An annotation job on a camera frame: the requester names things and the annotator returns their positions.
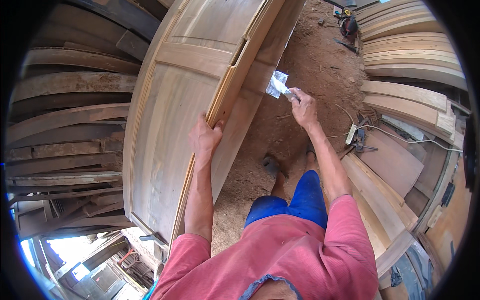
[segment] man's right hand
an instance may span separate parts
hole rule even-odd
[[[312,125],[317,126],[319,123],[315,99],[296,87],[291,88],[290,91],[300,99],[300,101],[295,98],[292,100],[293,117],[297,120],[297,123],[305,130],[308,130]]]

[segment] sandal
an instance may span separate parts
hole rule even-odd
[[[315,155],[315,159],[317,159],[317,153],[315,152],[315,148],[313,147],[312,141],[310,139],[308,139],[307,152],[305,154],[308,154],[309,152],[312,152]]]
[[[262,165],[265,167],[268,174],[272,175],[274,179],[276,179],[276,175],[280,171],[283,176],[285,176],[285,182],[288,182],[288,174],[280,168],[280,164],[273,156],[267,154],[262,161]]]

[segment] sleeve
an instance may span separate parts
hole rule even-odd
[[[332,203],[325,232],[324,263],[349,299],[373,299],[378,290],[375,254],[357,202],[344,195]]]
[[[192,233],[179,236],[172,244],[170,257],[151,299],[161,299],[177,281],[211,257],[212,249],[204,237]]]

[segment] wooden door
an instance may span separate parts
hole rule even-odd
[[[127,217],[167,245],[181,233],[192,176],[188,132],[201,111],[210,125],[229,119],[284,1],[177,0],[152,40],[128,115],[124,201]]]

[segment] white cable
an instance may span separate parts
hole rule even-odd
[[[375,126],[363,125],[363,126],[357,127],[357,130],[358,130],[358,129],[360,129],[360,128],[363,128],[363,127],[372,127],[372,128],[376,128],[376,129],[378,129],[378,130],[380,130],[380,131],[382,131],[382,132],[384,132],[384,133],[386,133],[386,134],[388,134],[388,135],[391,135],[391,136],[393,136],[394,138],[397,138],[397,139],[399,139],[399,140],[402,140],[402,141],[403,141],[403,142],[405,142],[405,143],[409,143],[409,144],[418,144],[418,143],[424,143],[424,142],[432,142],[432,143],[435,143],[435,144],[439,145],[441,148],[443,148],[443,149],[445,149],[445,150],[447,150],[447,151],[455,151],[455,152],[460,152],[460,153],[463,153],[463,150],[457,150],[457,149],[445,148],[445,147],[443,147],[442,145],[440,145],[439,143],[437,143],[436,141],[432,141],[432,140],[425,140],[425,141],[409,142],[409,141],[406,141],[405,139],[403,139],[403,138],[401,138],[401,137],[398,137],[398,136],[396,136],[396,135],[393,135],[393,134],[391,134],[391,133],[389,133],[389,132],[386,132],[385,130],[383,130],[383,129],[381,129],[381,128],[378,128],[378,127],[375,127]]]

